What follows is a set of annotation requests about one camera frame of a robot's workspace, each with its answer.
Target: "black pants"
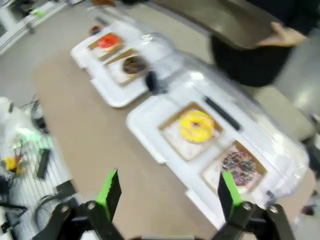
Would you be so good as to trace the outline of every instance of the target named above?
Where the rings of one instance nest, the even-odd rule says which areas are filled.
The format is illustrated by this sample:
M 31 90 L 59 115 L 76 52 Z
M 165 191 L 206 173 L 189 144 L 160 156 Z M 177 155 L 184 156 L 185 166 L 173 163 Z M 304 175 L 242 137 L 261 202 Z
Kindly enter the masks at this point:
M 232 80 L 251 87 L 272 84 L 292 49 L 264 46 L 252 50 L 237 50 L 211 36 L 211 52 L 217 67 Z

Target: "yellow donut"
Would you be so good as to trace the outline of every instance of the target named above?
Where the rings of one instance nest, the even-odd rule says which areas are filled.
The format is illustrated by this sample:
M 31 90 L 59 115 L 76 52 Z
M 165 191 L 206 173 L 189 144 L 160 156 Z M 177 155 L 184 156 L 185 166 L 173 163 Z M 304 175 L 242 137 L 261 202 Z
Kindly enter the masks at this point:
M 203 143 L 213 136 L 214 130 L 214 120 L 202 111 L 190 110 L 180 117 L 180 132 L 189 142 Z

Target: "metal pan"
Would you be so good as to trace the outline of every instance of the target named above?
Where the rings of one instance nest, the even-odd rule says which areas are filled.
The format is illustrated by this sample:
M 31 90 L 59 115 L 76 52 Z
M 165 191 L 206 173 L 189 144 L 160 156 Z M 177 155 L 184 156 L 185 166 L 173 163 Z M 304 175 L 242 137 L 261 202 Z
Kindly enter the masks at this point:
M 279 20 L 245 0 L 156 0 L 155 3 L 214 34 L 235 49 L 254 49 Z

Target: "hand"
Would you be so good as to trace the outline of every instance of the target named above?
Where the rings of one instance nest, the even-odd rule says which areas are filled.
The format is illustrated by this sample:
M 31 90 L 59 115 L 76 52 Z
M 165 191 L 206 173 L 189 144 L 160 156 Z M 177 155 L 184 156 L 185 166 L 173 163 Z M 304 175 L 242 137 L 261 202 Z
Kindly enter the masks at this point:
M 293 47 L 301 44 L 306 39 L 306 36 L 300 32 L 290 27 L 282 27 L 277 22 L 272 22 L 271 26 L 275 34 L 258 42 L 258 46 Z

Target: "bolt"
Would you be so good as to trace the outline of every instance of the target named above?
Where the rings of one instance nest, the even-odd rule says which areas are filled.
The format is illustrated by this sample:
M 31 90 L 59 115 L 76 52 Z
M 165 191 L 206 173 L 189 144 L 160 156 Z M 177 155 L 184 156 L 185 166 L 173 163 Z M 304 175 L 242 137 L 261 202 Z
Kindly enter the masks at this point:
M 278 213 L 278 209 L 275 206 L 269 207 L 270 211 L 273 212 L 274 214 Z
M 94 204 L 93 202 L 90 202 L 88 205 L 88 209 L 92 210 L 92 209 L 94 209 L 95 206 L 96 206 L 96 204 Z
M 63 206 L 61 208 L 61 212 L 65 213 L 68 209 L 69 209 L 68 206 Z
M 245 210 L 249 211 L 249 210 L 251 209 L 251 206 L 250 206 L 249 203 L 245 203 L 245 204 L 243 204 L 243 208 L 244 208 Z

